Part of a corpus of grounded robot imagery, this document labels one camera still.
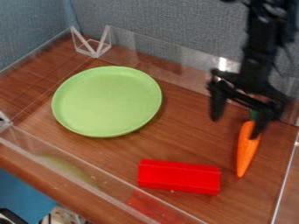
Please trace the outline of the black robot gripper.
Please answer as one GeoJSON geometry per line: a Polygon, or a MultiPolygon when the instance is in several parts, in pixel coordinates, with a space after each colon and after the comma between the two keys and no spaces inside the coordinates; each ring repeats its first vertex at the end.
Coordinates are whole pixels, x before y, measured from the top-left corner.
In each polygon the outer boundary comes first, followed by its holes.
{"type": "Polygon", "coordinates": [[[279,120],[289,97],[266,81],[255,83],[247,80],[239,73],[210,70],[211,79],[207,85],[210,91],[210,117],[217,122],[225,113],[227,100],[238,102],[250,110],[250,119],[255,123],[250,138],[257,139],[267,125],[279,120]]]}

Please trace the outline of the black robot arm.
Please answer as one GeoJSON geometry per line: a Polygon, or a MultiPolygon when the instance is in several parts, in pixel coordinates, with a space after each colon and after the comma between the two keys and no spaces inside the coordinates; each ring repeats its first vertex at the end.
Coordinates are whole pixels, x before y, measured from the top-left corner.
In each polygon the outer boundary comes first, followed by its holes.
{"type": "Polygon", "coordinates": [[[270,84],[278,51],[295,41],[299,0],[249,0],[247,42],[239,71],[210,70],[210,117],[218,121],[229,100],[257,111],[253,139],[281,119],[290,97],[270,84]]]}

